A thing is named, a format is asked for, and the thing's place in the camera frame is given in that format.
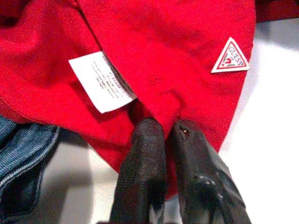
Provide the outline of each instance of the triangle logo patch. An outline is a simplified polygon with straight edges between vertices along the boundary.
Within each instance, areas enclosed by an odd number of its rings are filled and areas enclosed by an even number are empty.
[[[249,63],[233,38],[229,38],[211,73],[249,70]]]

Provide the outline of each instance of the small hole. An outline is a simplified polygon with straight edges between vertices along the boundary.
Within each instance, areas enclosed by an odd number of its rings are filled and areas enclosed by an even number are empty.
[[[184,128],[184,127],[179,127],[181,129],[181,131],[183,132],[183,134],[185,135],[185,137],[188,137],[190,135],[190,132],[188,129]]]

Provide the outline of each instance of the red garment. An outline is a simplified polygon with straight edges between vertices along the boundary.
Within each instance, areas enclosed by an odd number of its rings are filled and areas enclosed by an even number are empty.
[[[256,21],[299,17],[299,0],[256,0]]]
[[[249,60],[253,0],[32,0],[19,13],[0,29],[2,115],[77,132],[117,171],[145,116],[156,118],[165,136],[175,120],[194,120],[219,150],[246,72],[210,71],[230,36]],[[68,64],[102,49],[139,100],[104,114]],[[175,172],[167,154],[171,196]]]

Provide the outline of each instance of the white surface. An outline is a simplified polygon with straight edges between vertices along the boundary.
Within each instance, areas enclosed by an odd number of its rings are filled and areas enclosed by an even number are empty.
[[[296,223],[299,19],[260,23],[242,95],[220,155],[253,224]],[[38,208],[19,224],[107,221],[117,173],[76,134],[64,132],[45,172]],[[180,223],[177,198],[166,222]]]

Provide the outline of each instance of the white tag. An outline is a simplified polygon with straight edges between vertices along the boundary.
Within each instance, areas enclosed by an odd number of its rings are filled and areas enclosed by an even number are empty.
[[[136,95],[103,52],[71,59],[69,63],[101,113],[116,110],[136,99]]]
[[[229,38],[211,73],[249,70],[249,63],[233,38]]]

